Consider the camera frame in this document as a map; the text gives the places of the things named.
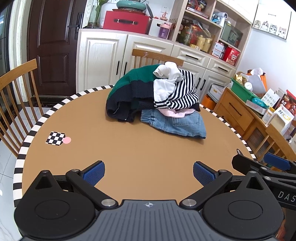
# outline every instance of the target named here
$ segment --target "red box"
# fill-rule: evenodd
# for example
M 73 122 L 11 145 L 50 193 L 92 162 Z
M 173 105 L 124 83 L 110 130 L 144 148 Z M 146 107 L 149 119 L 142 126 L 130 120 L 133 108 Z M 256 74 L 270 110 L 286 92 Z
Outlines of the red box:
M 235 65 L 237 58 L 239 57 L 240 52 L 234 48 L 227 47 L 225 50 L 225 54 L 223 60 L 231 65 Z
M 103 29 L 145 34 L 149 17 L 137 13 L 107 11 Z

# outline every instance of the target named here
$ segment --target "blue gripper pad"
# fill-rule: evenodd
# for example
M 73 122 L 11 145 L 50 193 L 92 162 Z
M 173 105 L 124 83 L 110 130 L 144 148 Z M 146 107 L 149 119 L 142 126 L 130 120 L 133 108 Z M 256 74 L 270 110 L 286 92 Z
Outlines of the blue gripper pad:
M 282 171 L 287 171 L 291 169 L 290 162 L 288 160 L 278 157 L 274 154 L 266 153 L 263 159 L 264 162 L 266 162 L 267 164 L 281 169 Z
M 105 164 L 102 161 L 96 162 L 82 172 L 82 179 L 95 186 L 105 175 Z
M 193 165 L 193 175 L 203 186 L 216 178 L 215 174 L 203 167 L 199 161 L 195 162 Z

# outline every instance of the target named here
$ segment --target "pink cloth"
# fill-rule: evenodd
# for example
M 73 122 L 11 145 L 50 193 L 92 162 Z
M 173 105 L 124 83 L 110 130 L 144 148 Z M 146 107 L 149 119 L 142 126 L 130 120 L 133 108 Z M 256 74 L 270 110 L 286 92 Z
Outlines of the pink cloth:
M 182 109 L 182 110 L 174 110 L 174 109 L 158 109 L 164 116 L 174 117 L 174 118 L 184 118 L 185 115 L 192 114 L 195 109 Z

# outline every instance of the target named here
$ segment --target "metal screw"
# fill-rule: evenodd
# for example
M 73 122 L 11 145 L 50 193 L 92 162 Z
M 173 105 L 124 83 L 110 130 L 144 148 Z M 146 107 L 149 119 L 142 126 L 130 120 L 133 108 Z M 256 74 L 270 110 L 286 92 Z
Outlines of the metal screw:
M 196 201 L 194 199 L 185 199 L 182 201 L 182 203 L 187 207 L 192 207 L 196 205 Z
M 116 202 L 113 199 L 104 199 L 101 204 L 105 207 L 112 207 L 116 204 Z

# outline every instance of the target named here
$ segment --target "drawer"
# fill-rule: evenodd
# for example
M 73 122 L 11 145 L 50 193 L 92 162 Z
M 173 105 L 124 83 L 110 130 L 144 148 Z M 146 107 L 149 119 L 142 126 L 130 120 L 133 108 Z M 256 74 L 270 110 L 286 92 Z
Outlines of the drawer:
M 221 104 L 226 108 L 226 110 L 231 114 L 231 116 L 236 120 L 240 127 L 246 131 L 253 121 L 254 117 L 252 114 L 243 106 L 239 101 L 233 97 L 229 92 L 225 93 Z
M 174 45 L 171 57 L 182 59 L 185 62 L 207 68 L 210 57 L 203 54 L 201 51 L 194 50 L 190 47 L 182 47 Z
M 244 130 L 240 127 L 240 125 L 236 122 L 236 120 L 232 117 L 232 115 L 225 109 L 223 105 L 220 105 L 215 113 L 221 116 L 224 120 L 228 122 L 241 136 L 244 135 Z
M 209 65 L 207 66 L 207 69 L 214 71 L 216 73 L 219 73 L 221 75 L 224 75 L 228 78 L 232 78 L 235 75 L 235 68 L 232 68 L 227 63 L 221 63 L 221 60 L 211 58 L 209 61 Z

